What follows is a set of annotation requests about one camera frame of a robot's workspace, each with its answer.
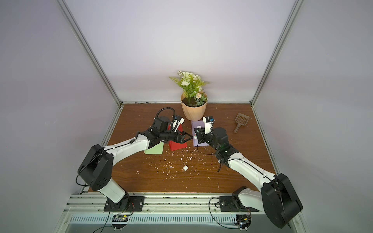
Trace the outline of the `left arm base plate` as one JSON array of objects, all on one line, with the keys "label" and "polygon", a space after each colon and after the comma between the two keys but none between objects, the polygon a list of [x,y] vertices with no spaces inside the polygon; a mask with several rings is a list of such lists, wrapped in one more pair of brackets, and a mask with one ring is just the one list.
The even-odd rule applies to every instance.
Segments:
[{"label": "left arm base plate", "polygon": [[118,203],[115,203],[106,198],[104,212],[141,212],[144,200],[144,196],[124,196]]}]

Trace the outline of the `purple envelope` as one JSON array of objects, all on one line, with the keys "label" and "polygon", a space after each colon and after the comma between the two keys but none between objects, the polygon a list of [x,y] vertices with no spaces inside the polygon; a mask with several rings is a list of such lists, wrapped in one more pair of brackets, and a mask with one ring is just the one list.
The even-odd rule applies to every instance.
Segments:
[{"label": "purple envelope", "polygon": [[196,136],[196,132],[194,131],[194,129],[198,128],[198,129],[201,129],[201,128],[205,128],[205,124],[202,120],[200,121],[192,121],[191,122],[191,126],[192,126],[192,141],[193,141],[193,146],[194,147],[206,147],[208,146],[207,143],[199,143],[198,139],[197,139],[197,136]]}]

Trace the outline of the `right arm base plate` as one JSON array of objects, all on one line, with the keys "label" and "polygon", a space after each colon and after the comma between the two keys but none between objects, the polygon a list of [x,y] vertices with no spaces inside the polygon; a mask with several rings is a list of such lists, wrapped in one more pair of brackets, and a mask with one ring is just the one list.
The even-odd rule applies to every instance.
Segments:
[{"label": "right arm base plate", "polygon": [[219,207],[222,212],[248,212],[249,210],[259,212],[259,210],[255,208],[243,206],[238,198],[233,196],[220,196],[216,206]]}]

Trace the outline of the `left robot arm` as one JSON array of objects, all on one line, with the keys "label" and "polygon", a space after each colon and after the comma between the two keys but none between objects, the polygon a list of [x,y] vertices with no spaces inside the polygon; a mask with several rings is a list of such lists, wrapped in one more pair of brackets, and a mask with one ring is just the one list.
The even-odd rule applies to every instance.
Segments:
[{"label": "left robot arm", "polygon": [[122,209],[125,208],[129,205],[129,194],[112,178],[113,167],[129,156],[151,149],[161,142],[188,142],[185,136],[191,135],[178,130],[184,121],[181,116],[174,116],[172,120],[157,116],[149,129],[138,132],[131,139],[111,146],[92,146],[79,166],[77,176],[93,191],[106,196],[108,204],[121,204]]}]

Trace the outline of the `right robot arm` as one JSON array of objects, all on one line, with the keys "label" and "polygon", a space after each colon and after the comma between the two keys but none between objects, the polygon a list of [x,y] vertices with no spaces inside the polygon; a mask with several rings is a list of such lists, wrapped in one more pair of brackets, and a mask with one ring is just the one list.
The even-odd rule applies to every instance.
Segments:
[{"label": "right robot arm", "polygon": [[248,160],[234,148],[224,128],[206,132],[195,128],[198,142],[215,149],[215,157],[221,167],[238,172],[256,187],[256,191],[243,186],[233,192],[230,204],[238,211],[251,207],[266,214],[278,228],[284,228],[303,209],[303,205],[290,181],[284,174],[273,174]]}]

